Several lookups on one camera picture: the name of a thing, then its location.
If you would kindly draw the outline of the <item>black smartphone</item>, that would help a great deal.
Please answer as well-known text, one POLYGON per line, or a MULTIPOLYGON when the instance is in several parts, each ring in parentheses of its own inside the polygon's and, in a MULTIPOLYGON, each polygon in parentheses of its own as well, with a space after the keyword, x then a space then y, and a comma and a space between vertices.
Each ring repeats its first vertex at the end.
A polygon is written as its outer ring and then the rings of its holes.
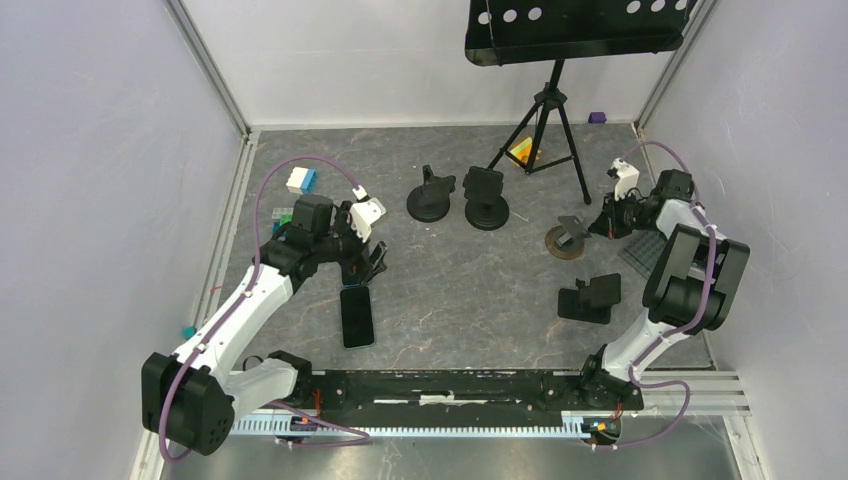
POLYGON ((368 286, 345 288, 340 292, 340 317, 342 341, 346 349, 374 344, 375 330, 368 286))
POLYGON ((489 168, 471 166, 463 179, 462 186, 466 200, 493 205, 502 195, 503 173, 489 168))

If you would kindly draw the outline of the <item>black square-base phone holder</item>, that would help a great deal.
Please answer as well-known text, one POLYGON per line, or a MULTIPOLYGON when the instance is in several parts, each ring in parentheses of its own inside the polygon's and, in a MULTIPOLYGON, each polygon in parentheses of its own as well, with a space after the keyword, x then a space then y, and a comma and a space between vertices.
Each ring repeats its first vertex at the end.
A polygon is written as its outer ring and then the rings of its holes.
POLYGON ((621 275, 612 273, 591 278, 588 282, 577 279, 574 288, 560 288, 557 295, 559 318, 607 325, 611 310, 621 302, 621 275))

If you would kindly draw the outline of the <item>black round-base phone stand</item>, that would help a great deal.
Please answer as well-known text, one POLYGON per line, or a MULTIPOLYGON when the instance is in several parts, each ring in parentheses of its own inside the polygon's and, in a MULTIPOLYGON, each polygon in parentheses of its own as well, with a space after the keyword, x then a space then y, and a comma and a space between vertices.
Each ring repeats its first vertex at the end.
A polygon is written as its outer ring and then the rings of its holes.
POLYGON ((423 223, 433 223, 444 218, 450 210, 450 194, 455 191, 454 175, 437 176, 430 165, 422 167, 422 184, 407 197, 409 215, 423 223))

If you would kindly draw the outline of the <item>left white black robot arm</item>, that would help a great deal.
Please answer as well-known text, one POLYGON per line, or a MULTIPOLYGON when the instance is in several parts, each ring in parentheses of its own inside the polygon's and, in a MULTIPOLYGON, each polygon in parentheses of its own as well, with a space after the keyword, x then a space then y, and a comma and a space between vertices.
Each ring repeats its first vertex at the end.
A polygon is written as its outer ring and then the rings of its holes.
POLYGON ((320 265, 338 264, 356 286, 385 270, 385 244, 370 243, 385 214, 382 203, 368 196, 340 205, 321 195, 300 196, 291 219, 260 246, 239 287, 212 318, 173 353, 148 357, 141 369, 141 419, 158 435, 165 459, 171 443, 210 455, 243 417, 276 400, 297 408, 312 399, 306 360, 274 353, 249 370, 233 368, 320 265))

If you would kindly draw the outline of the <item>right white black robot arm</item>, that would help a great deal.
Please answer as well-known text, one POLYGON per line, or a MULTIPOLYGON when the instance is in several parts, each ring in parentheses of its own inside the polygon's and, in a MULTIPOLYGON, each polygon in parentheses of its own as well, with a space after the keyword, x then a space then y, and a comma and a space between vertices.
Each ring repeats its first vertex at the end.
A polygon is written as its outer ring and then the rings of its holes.
POLYGON ((656 231, 666 243, 646 282, 639 318, 584 365, 577 392, 591 408, 632 393, 644 370, 671 346, 720 327, 750 256, 748 245, 721 234, 707 219, 689 173, 665 170, 642 195, 638 176, 624 168, 618 163, 610 169, 617 183, 590 232, 619 239, 656 231))

